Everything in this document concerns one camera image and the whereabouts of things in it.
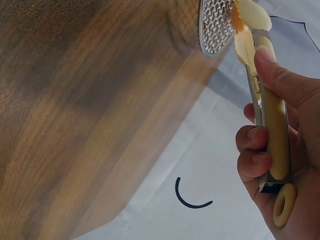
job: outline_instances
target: black mark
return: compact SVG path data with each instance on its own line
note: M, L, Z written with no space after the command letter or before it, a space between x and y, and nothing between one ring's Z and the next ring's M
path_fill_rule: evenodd
M205 204L202 204L202 205L192 205L190 203L187 203L185 200L182 199L182 197L180 196L180 193L179 193L179 183L180 183L180 179L181 177L178 177L175 181L175 194L177 196L177 198L179 199L179 201L185 205L186 207L190 208L190 209L202 209L202 208L205 208L207 206L209 206L210 204L213 203L213 201L208 201L207 203Z

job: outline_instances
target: fingernail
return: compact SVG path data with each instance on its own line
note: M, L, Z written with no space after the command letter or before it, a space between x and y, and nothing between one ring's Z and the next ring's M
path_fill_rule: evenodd
M257 58L261 59L264 62L269 62L269 63L275 63L276 62L276 59L275 59L274 55L264 45L258 46L256 48L255 52L257 54Z
M266 159L268 155L266 153L259 153L252 157L252 162L255 165L261 165Z
M256 134L257 130L258 130L257 127L250 129L247 133L248 139L250 139L250 140L255 139L255 134Z

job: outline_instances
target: human hand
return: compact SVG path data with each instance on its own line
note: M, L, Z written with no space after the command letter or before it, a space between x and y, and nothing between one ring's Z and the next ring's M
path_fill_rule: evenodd
M257 177L272 164L270 155L263 152L268 141L265 127L247 125L237 132L238 173L276 239L320 239L320 79L281 67L267 48L257 50L254 61L264 86L287 103L292 183L297 196L283 228L273 222L276 196L259 193ZM244 108L244 115L254 122L252 104Z

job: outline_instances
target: ring handle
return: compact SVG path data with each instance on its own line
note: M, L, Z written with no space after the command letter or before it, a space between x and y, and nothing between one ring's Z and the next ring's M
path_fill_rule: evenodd
M273 207L273 222L277 227L284 227L291 215L297 197L293 184L285 184L276 196Z

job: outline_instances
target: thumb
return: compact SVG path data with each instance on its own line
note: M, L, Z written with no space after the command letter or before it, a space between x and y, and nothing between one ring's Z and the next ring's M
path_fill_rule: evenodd
M320 94L319 79L302 76L280 66L265 46L257 48L254 64L263 85L295 109Z

